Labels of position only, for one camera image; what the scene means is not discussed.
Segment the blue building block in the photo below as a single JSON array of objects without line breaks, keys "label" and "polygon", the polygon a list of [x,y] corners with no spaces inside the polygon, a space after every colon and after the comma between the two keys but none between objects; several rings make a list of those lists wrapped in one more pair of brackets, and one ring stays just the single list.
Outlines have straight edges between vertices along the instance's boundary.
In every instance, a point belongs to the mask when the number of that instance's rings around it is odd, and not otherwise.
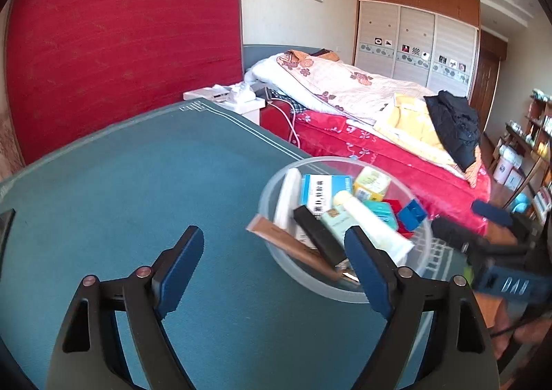
[{"label": "blue building block", "polygon": [[412,199],[398,213],[405,228],[415,231],[427,219],[427,212],[416,199]]}]

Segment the red building block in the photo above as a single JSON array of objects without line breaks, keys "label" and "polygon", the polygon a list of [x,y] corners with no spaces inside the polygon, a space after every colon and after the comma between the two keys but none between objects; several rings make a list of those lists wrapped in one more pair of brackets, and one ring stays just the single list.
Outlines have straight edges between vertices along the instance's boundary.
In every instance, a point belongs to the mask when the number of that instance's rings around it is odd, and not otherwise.
[{"label": "red building block", "polygon": [[398,225],[398,233],[401,234],[406,239],[411,239],[414,236],[414,232],[409,231],[405,228],[405,225],[401,222],[401,219],[398,217],[398,213],[401,211],[401,203],[397,199],[384,199],[385,203],[388,203],[394,213],[395,219]]}]

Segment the teal Glide floss box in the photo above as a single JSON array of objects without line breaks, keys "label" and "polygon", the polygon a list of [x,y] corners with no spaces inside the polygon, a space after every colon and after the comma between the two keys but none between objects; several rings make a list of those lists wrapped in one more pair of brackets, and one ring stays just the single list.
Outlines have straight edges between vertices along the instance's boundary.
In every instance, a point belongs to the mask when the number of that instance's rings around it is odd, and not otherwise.
[{"label": "teal Glide floss box", "polygon": [[398,220],[388,202],[365,200],[363,204],[394,231],[398,231]]}]

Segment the white cream tube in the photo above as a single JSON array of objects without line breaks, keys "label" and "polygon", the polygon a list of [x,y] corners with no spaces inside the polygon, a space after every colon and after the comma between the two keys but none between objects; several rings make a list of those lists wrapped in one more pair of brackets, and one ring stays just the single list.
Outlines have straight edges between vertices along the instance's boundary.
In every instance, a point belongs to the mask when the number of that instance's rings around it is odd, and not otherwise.
[{"label": "white cream tube", "polygon": [[405,264],[407,255],[414,244],[382,221],[374,212],[368,209],[359,199],[346,190],[339,191],[333,198],[336,206],[343,209],[358,222],[372,244],[384,250],[397,266]]}]

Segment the teal small medicine box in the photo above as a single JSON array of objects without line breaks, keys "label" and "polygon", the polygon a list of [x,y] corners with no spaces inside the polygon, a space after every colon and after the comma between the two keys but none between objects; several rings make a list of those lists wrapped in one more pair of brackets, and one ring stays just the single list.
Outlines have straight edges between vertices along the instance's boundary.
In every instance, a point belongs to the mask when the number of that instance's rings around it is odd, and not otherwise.
[{"label": "teal small medicine box", "polygon": [[358,225],[356,219],[342,205],[324,212],[320,217],[320,221],[341,245],[344,244],[346,231]]}]

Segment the black lipstick tube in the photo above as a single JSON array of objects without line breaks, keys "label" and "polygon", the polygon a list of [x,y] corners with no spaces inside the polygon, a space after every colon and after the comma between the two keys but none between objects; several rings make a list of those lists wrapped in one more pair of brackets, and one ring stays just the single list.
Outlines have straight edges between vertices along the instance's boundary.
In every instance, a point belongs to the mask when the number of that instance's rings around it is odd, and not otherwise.
[{"label": "black lipstick tube", "polygon": [[348,258],[332,232],[304,205],[294,209],[293,216],[326,263],[334,269],[344,270]]}]

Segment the blue white vitamin D2 box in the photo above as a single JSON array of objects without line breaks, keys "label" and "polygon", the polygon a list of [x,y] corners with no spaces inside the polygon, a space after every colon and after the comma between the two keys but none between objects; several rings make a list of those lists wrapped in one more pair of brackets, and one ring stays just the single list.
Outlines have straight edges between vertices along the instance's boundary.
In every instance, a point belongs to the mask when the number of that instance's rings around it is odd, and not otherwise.
[{"label": "blue white vitamin D2 box", "polygon": [[305,174],[302,177],[299,205],[306,206],[316,217],[330,210],[333,198],[339,192],[353,189],[349,175]]}]

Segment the white medicine box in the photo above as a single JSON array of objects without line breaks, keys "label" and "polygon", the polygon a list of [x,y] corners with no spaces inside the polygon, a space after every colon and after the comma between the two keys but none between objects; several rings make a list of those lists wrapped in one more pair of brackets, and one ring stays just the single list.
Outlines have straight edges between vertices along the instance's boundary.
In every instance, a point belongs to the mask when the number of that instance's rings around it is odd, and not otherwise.
[{"label": "white medicine box", "polygon": [[301,182],[302,175],[297,168],[289,169],[284,175],[273,223],[287,232],[291,231],[293,225],[293,211],[298,206]]}]

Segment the rose gold cosmetic tube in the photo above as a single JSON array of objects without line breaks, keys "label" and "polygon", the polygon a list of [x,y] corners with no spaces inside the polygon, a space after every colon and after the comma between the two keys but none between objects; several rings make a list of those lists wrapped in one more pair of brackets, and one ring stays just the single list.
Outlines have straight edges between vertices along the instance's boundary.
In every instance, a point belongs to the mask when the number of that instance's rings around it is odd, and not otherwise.
[{"label": "rose gold cosmetic tube", "polygon": [[357,286],[360,285],[359,280],[352,276],[351,273],[333,269],[333,267],[327,264],[317,252],[314,252],[312,249],[296,240],[287,231],[277,227],[260,214],[257,214],[252,219],[246,229],[248,232],[252,232],[264,241],[268,241],[290,257],[318,271],[334,282],[345,280]]}]

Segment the yellow green medicine box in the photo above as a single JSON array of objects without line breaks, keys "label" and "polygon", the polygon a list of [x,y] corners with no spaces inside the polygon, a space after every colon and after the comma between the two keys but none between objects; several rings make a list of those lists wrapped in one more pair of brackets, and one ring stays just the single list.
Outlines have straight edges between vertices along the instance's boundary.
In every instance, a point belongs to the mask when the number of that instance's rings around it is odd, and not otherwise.
[{"label": "yellow green medicine box", "polygon": [[382,201],[390,184],[391,178],[387,174],[366,166],[354,180],[353,194],[362,201]]}]

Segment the yellow blanket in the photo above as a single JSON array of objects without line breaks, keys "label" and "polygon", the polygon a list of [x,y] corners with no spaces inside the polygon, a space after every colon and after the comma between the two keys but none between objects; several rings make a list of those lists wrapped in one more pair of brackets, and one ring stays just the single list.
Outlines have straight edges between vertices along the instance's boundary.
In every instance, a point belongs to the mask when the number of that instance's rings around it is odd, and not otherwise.
[{"label": "yellow blanket", "polygon": [[375,130],[404,150],[464,179],[471,188],[477,184],[482,166],[479,147],[473,149],[475,160],[461,171],[441,144],[423,99],[397,94],[378,117]]}]

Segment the clear plastic bowl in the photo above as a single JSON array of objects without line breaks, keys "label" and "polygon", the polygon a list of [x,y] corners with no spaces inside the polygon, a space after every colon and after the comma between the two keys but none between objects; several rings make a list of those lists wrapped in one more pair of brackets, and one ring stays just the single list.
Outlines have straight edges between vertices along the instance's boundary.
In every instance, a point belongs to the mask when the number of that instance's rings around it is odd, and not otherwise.
[{"label": "clear plastic bowl", "polygon": [[[273,222],[284,175],[291,168],[297,168],[302,177],[305,174],[349,175],[355,180],[359,172],[366,166],[368,166],[367,163],[357,159],[338,157],[305,158],[289,164],[282,168],[281,171],[276,172],[270,180],[268,180],[268,183],[261,193],[258,213]],[[435,241],[430,228],[430,220],[426,219],[423,221],[413,232],[414,236],[409,240],[414,244],[414,248],[407,255],[405,264],[401,266],[408,266],[420,276],[435,276],[436,273],[430,267],[430,262],[437,260],[438,257],[434,254]],[[294,218],[291,231],[288,233],[296,237],[296,239],[308,248],[314,248],[313,244],[303,231],[301,231]],[[365,304],[368,302],[360,286],[346,282],[345,280],[334,282],[318,271],[290,257],[276,246],[268,243],[267,248],[274,261],[283,271],[294,281],[313,293],[327,299],[344,303]]]}]

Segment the teal table mat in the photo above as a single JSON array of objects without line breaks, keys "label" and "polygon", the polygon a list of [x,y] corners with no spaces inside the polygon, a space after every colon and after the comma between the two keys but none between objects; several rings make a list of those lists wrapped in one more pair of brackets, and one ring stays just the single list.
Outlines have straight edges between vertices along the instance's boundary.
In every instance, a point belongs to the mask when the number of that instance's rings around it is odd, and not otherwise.
[{"label": "teal table mat", "polygon": [[174,105],[68,146],[1,187],[16,214],[1,335],[34,385],[80,280],[129,275],[190,225],[205,249],[164,327],[199,389],[348,389],[385,322],[295,282],[247,225],[268,180],[303,158],[220,110]]}]

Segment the red bedside cabinet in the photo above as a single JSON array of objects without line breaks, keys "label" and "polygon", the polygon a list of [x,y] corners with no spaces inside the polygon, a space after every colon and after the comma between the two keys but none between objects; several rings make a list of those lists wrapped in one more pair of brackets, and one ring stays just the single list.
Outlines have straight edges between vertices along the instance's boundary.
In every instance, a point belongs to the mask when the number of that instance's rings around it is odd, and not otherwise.
[{"label": "red bedside cabinet", "polygon": [[266,107],[260,111],[260,126],[274,135],[300,147],[296,131],[296,111],[286,100],[268,100]]}]

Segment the white heater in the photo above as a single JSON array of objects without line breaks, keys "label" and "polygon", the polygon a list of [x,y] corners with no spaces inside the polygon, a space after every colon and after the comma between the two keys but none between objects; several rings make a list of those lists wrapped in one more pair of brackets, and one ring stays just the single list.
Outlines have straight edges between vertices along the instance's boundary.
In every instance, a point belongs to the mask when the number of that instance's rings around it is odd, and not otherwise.
[{"label": "white heater", "polygon": [[257,97],[252,87],[243,82],[232,86],[215,84],[213,87],[183,93],[183,100],[205,99],[238,113],[256,125],[260,124],[260,112],[265,108],[264,99]]}]

